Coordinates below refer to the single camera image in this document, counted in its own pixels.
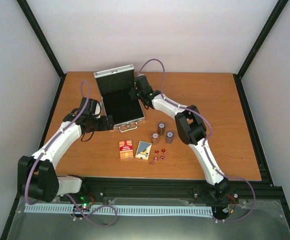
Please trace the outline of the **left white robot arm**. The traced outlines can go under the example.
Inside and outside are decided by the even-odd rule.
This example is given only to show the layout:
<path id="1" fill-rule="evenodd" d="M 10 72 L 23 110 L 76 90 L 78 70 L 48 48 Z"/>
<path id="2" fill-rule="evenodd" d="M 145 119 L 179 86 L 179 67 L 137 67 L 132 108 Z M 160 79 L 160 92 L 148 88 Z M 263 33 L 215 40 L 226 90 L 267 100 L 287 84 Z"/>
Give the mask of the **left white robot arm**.
<path id="1" fill-rule="evenodd" d="M 17 165 L 17 192 L 25 202 L 51 202 L 56 196 L 71 194 L 77 201 L 88 198 L 89 188 L 77 176 L 57 176 L 56 167 L 70 146 L 88 133 L 112 130 L 112 116 L 68 114 L 57 132 L 31 156 L 22 156 Z"/>

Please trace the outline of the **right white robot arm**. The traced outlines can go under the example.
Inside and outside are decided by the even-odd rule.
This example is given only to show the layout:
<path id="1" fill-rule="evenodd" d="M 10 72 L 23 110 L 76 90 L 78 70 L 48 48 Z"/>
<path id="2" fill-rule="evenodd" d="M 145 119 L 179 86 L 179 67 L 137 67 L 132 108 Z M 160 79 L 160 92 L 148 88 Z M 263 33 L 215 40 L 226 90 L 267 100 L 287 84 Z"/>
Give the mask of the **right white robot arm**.
<path id="1" fill-rule="evenodd" d="M 130 97 L 175 120 L 178 137 L 192 149 L 203 169 L 205 180 L 210 185 L 209 198 L 215 203 L 220 202 L 230 190 L 230 183 L 213 156 L 208 143 L 205 119 L 197 107 L 177 103 L 151 87 L 141 89 L 134 86 L 130 90 Z"/>

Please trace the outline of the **aluminium poker case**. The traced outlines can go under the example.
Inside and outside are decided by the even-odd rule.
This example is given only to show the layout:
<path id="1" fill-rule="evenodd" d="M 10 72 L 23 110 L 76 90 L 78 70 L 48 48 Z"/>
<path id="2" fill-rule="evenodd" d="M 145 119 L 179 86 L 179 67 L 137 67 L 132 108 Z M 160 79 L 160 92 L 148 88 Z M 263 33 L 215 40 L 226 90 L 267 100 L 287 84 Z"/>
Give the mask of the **aluminium poker case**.
<path id="1" fill-rule="evenodd" d="M 135 86 L 134 70 L 134 65 L 128 64 L 93 73 L 105 116 L 113 117 L 114 128 L 108 130 L 118 129 L 121 133 L 132 131 L 145 120 L 139 100 L 132 100 L 129 93 Z"/>

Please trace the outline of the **orange poker chip stack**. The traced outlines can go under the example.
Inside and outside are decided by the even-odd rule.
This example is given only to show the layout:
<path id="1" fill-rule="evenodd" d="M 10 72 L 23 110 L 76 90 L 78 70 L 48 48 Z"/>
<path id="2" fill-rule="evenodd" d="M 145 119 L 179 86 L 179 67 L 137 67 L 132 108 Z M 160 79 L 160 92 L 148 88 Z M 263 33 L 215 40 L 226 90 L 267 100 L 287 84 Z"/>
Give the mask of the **orange poker chip stack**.
<path id="1" fill-rule="evenodd" d="M 151 135 L 151 143 L 153 145 L 157 145 L 159 143 L 159 138 L 160 138 L 160 135 L 157 133 L 157 132 L 154 132 L 152 135 Z"/>

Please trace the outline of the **red playing card box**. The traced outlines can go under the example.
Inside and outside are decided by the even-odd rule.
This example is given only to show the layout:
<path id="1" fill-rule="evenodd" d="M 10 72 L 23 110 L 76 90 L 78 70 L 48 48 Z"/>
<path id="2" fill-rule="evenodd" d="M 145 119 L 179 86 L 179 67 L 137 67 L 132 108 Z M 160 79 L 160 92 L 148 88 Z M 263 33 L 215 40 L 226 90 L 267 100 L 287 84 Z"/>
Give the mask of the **red playing card box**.
<path id="1" fill-rule="evenodd" d="M 119 142 L 119 157 L 120 159 L 134 157 L 132 140 L 122 140 Z"/>

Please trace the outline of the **brown poker chip stack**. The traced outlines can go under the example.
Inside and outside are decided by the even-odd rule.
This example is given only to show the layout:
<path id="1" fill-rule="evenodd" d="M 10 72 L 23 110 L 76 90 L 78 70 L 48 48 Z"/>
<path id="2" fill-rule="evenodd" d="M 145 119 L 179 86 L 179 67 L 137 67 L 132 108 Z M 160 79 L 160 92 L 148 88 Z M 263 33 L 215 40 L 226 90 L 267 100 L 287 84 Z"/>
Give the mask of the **brown poker chip stack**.
<path id="1" fill-rule="evenodd" d="M 165 133 L 165 128 L 166 128 L 166 125 L 165 125 L 163 122 L 160 122 L 160 123 L 157 125 L 157 133 L 158 133 L 160 136 L 163 136 L 164 133 Z"/>

